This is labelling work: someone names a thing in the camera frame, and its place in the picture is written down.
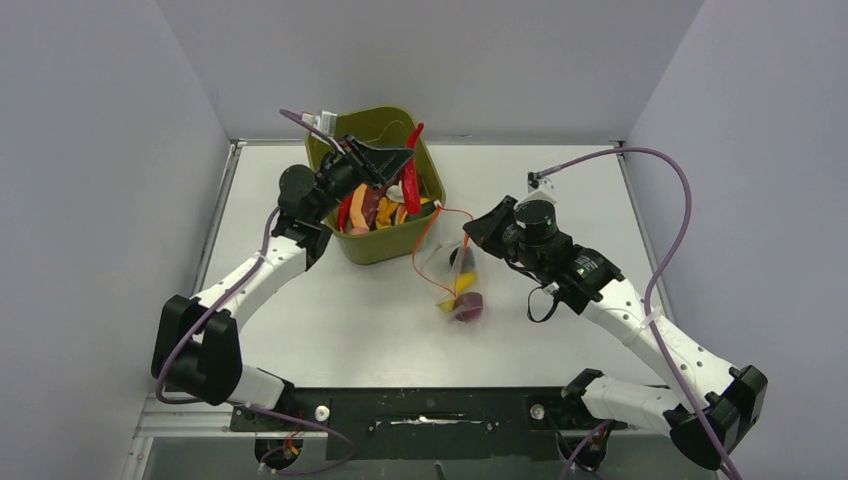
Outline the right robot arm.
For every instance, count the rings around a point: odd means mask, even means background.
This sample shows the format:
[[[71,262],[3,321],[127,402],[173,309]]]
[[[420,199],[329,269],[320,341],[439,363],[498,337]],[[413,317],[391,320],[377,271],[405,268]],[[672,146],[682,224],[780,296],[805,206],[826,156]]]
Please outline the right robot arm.
[[[553,203],[507,196],[463,230],[484,252],[533,278],[556,305],[619,340],[665,383],[639,385],[585,369],[563,390],[562,411],[572,425],[598,419],[651,430],[696,465],[717,471],[757,423],[767,377],[714,355],[660,308],[646,312],[617,266],[558,229]]]

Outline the clear zip bag orange zipper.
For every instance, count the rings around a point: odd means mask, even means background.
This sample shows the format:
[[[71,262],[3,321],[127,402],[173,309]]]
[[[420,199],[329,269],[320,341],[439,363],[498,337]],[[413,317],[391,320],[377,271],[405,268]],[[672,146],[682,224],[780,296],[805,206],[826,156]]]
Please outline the clear zip bag orange zipper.
[[[439,201],[435,201],[435,203],[437,210],[428,216],[426,227],[413,249],[411,257],[412,267],[416,275],[425,282],[426,286],[433,293],[433,303],[436,311],[447,320],[464,323],[456,320],[452,315],[452,311],[449,313],[440,311],[437,308],[437,303],[448,295],[448,289],[460,274],[451,269],[448,261],[451,252],[460,246],[471,247],[474,250],[476,271],[478,273],[477,281],[466,292],[479,292],[483,296],[480,290],[481,274],[476,259],[477,248],[463,230],[463,225],[472,220],[473,216],[461,209],[448,208]]]

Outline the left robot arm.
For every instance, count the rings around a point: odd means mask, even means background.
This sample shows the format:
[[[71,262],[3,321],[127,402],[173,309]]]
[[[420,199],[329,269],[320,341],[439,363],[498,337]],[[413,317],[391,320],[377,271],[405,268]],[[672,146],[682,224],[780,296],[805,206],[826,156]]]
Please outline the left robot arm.
[[[163,306],[151,364],[156,398],[171,405],[283,405],[293,384],[244,364],[241,329],[321,258],[332,236],[324,221],[342,201],[361,186],[389,185],[413,157],[409,147],[374,147],[346,135],[319,169],[286,168],[259,249],[211,287]]]

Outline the long yellow chili pepper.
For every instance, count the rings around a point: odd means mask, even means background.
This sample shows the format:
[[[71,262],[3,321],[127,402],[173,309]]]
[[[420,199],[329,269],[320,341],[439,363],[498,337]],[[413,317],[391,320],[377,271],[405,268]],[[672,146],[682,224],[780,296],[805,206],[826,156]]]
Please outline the long yellow chili pepper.
[[[478,273],[476,270],[460,273],[452,283],[452,286],[448,289],[448,295],[437,303],[437,308],[443,313],[453,311],[456,306],[456,301],[475,284],[477,279]]]

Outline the purple red onion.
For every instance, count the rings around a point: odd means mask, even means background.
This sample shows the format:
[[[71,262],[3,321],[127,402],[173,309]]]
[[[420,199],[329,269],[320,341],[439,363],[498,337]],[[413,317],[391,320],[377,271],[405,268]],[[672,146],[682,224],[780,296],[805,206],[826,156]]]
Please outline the purple red onion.
[[[479,292],[469,291],[456,298],[452,315],[458,321],[473,322],[481,316],[483,307],[483,296]]]

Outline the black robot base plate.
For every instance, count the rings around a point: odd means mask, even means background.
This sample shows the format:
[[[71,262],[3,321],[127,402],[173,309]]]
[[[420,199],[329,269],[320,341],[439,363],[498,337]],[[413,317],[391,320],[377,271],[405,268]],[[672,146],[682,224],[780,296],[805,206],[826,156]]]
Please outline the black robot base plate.
[[[297,388],[283,411],[314,420],[320,407],[337,433],[328,460],[554,461],[558,436],[599,423],[559,387]]]

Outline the dark purple plum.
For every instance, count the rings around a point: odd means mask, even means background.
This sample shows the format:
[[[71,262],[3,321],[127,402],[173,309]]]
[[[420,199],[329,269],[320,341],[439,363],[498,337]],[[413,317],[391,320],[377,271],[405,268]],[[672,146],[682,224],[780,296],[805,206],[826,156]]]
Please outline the dark purple plum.
[[[449,266],[453,271],[467,273],[476,270],[474,250],[471,247],[457,247],[448,258]]]

